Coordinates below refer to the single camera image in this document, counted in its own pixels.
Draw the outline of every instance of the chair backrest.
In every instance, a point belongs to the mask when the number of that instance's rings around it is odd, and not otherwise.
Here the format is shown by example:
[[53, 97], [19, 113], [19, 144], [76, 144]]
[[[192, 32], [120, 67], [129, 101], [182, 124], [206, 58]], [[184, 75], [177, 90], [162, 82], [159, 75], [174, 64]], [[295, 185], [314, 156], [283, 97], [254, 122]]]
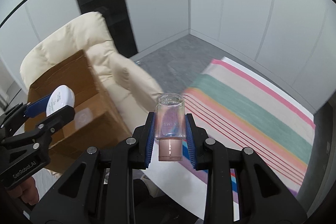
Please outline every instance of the chair backrest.
[[59, 28], [26, 55], [20, 74], [27, 89], [44, 72], [79, 50], [85, 50], [101, 81], [112, 77], [106, 60], [117, 50], [105, 19], [98, 12], [90, 12]]

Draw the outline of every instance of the teal stripe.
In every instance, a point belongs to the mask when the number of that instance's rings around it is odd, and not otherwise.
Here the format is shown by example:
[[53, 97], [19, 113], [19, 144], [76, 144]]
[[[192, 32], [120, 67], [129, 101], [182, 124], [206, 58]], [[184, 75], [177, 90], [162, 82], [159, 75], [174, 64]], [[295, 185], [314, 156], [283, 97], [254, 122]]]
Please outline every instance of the teal stripe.
[[191, 87], [201, 90], [308, 164], [311, 144], [256, 103], [207, 74], [200, 75]]

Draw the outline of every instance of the pink stripe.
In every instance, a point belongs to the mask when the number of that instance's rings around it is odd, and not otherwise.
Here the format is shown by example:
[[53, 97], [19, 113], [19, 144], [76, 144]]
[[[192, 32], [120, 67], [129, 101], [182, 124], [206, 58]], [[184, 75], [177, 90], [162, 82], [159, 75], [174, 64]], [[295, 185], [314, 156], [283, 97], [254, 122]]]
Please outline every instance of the pink stripe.
[[257, 86], [258, 88], [260, 88], [261, 90], [263, 90], [264, 92], [268, 93], [269, 95], [271, 95], [272, 97], [274, 97], [275, 99], [277, 99], [279, 102], [281, 102], [282, 104], [284, 104], [291, 111], [293, 111], [294, 113], [296, 113], [302, 120], [304, 120], [306, 123], [308, 123], [313, 129], [315, 129], [315, 124], [314, 124], [314, 122], [311, 119], [309, 119], [304, 113], [302, 113], [296, 106], [292, 105], [290, 102], [288, 102], [286, 99], [284, 99], [283, 97], [281, 97], [275, 91], [271, 90], [269, 87], [265, 86], [263, 83], [259, 82], [258, 80], [254, 79], [250, 75], [244, 73], [243, 71], [241, 71], [241, 70], [233, 67], [232, 65], [230, 65], [228, 63], [225, 63], [225, 62], [223, 62], [221, 60], [213, 59], [211, 61], [211, 63], [215, 64], [215, 65], [221, 65], [221, 66], [227, 68], [228, 70], [232, 71], [233, 73], [239, 75], [240, 77], [248, 80], [249, 82], [251, 82], [252, 84], [254, 84], [255, 86]]

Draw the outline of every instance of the human hand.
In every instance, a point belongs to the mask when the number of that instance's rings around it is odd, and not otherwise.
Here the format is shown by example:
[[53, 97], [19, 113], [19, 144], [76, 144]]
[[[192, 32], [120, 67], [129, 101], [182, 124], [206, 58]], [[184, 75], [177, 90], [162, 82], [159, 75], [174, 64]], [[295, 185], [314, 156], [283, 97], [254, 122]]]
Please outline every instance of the human hand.
[[33, 177], [26, 179], [13, 190], [7, 192], [12, 198], [21, 197], [24, 203], [29, 203], [30, 205], [35, 205], [40, 199]]

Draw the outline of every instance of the white lid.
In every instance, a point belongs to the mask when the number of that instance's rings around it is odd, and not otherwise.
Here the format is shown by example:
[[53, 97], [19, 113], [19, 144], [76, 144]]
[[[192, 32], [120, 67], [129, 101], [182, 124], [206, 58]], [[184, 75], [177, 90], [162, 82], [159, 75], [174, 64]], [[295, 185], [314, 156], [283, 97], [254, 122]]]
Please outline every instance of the white lid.
[[45, 112], [49, 116], [66, 105], [74, 107], [75, 94], [66, 85], [60, 85], [51, 94]]

